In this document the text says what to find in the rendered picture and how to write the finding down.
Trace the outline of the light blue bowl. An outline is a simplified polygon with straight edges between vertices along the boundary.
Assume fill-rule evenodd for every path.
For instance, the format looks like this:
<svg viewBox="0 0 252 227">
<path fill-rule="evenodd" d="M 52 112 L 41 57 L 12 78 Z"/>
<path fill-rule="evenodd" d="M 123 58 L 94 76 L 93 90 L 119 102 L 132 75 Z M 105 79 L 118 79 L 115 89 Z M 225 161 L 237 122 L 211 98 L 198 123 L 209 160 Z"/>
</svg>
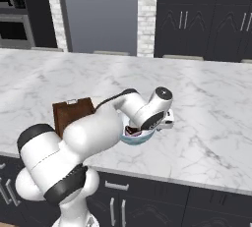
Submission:
<svg viewBox="0 0 252 227">
<path fill-rule="evenodd" d="M 155 132 L 154 130 L 141 130 L 140 129 L 142 131 L 142 133 L 139 136 L 137 136 L 137 137 L 126 137 L 125 136 L 125 127 L 124 127 L 124 131 L 123 131 L 120 139 L 124 143 L 130 144 L 130 145 L 139 145 L 139 144 L 142 144 L 142 143 L 148 141 Z"/>
</svg>

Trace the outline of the brown and pink cake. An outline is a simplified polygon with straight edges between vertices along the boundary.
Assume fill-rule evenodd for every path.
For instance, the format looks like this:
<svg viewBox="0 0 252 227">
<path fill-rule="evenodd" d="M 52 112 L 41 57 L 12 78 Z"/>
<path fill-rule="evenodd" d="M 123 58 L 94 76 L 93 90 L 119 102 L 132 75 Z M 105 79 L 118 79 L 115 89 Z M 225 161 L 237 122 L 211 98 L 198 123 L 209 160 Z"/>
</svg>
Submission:
<svg viewBox="0 0 252 227">
<path fill-rule="evenodd" d="M 126 137 L 137 137 L 142 133 L 138 128 L 132 128 L 130 126 L 125 127 L 125 136 Z"/>
</svg>

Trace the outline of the silver built-in oven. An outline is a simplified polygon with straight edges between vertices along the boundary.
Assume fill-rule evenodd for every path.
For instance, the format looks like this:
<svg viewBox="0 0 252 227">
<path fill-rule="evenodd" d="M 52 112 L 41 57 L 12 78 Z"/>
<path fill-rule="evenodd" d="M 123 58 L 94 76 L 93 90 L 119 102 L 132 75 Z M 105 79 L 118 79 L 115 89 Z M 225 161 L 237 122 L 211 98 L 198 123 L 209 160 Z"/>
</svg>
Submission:
<svg viewBox="0 0 252 227">
<path fill-rule="evenodd" d="M 17 49 L 35 47 L 27 15 L 0 14 L 0 47 Z"/>
</svg>

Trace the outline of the black cupboard door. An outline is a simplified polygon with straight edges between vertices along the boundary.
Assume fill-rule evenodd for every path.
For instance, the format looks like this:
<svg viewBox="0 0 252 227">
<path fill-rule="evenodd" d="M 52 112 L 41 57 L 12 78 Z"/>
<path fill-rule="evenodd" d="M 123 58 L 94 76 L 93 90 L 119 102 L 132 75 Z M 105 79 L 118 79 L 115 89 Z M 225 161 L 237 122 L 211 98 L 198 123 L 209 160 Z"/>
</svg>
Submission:
<svg viewBox="0 0 252 227">
<path fill-rule="evenodd" d="M 182 227 L 184 206 L 166 202 L 125 197 L 126 227 Z"/>
<path fill-rule="evenodd" d="M 23 168 L 24 164 L 20 158 L 0 155 L 1 184 L 10 202 L 7 204 L 0 195 L 0 222 L 18 227 L 51 227 L 60 216 L 59 208 L 48 204 L 46 200 L 22 199 L 16 191 L 16 178 Z M 11 187 L 21 202 L 19 206 L 14 205 L 6 189 L 8 179 L 12 180 Z"/>
<path fill-rule="evenodd" d="M 252 227 L 252 210 L 228 213 L 187 207 L 182 227 Z"/>
<path fill-rule="evenodd" d="M 87 197 L 87 205 L 90 213 L 96 218 L 99 227 L 112 227 L 110 221 L 110 199 L 114 198 L 115 226 L 120 227 L 120 216 L 118 209 L 118 194 L 97 191 L 94 195 Z"/>
</svg>

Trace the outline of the black drawer front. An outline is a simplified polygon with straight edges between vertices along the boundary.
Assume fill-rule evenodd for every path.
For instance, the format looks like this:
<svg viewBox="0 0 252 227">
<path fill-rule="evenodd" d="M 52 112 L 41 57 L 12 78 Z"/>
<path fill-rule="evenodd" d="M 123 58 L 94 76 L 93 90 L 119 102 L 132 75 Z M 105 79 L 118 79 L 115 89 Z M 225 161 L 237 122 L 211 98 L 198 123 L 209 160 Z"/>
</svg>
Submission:
<svg viewBox="0 0 252 227">
<path fill-rule="evenodd" d="M 117 192 L 138 199 L 150 199 L 184 206 L 189 193 L 189 188 L 168 182 L 154 181 L 150 179 L 122 176 L 105 172 L 98 172 L 99 189 L 105 192 Z M 105 180 L 109 183 L 127 185 L 128 191 L 114 190 L 104 186 Z"/>
<path fill-rule="evenodd" d="M 187 205 L 244 217 L 252 217 L 252 196 L 191 188 Z"/>
</svg>

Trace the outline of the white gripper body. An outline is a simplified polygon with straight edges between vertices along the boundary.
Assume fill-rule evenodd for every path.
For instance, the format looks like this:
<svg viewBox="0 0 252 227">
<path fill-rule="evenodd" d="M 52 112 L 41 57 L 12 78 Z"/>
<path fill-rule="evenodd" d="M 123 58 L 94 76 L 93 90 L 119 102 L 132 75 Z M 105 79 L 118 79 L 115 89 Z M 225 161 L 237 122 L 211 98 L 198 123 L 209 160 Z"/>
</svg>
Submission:
<svg viewBox="0 0 252 227">
<path fill-rule="evenodd" d="M 162 121 L 157 127 L 156 130 L 157 131 L 161 131 L 163 129 L 171 129 L 174 125 L 173 121 L 170 120 L 166 120 L 166 121 Z"/>
</svg>

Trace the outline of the brown wooden tray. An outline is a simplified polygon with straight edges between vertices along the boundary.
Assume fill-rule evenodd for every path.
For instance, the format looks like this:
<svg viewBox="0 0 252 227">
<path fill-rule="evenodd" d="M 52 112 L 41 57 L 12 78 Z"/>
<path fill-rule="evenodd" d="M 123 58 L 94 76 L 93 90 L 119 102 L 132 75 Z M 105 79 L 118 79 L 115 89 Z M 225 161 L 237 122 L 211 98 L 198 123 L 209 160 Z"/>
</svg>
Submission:
<svg viewBox="0 0 252 227">
<path fill-rule="evenodd" d="M 52 108 L 55 131 L 59 137 L 63 136 L 63 132 L 69 124 L 95 113 L 89 97 L 53 103 Z"/>
</svg>

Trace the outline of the black tall cupboard run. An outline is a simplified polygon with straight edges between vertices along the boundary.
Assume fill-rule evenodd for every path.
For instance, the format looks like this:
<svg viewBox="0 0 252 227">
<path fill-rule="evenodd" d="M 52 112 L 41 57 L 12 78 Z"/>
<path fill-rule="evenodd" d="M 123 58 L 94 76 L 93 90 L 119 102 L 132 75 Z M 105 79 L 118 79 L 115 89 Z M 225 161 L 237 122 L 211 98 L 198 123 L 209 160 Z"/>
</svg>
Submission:
<svg viewBox="0 0 252 227">
<path fill-rule="evenodd" d="M 252 59 L 252 0 L 157 0 L 154 56 Z"/>
</svg>

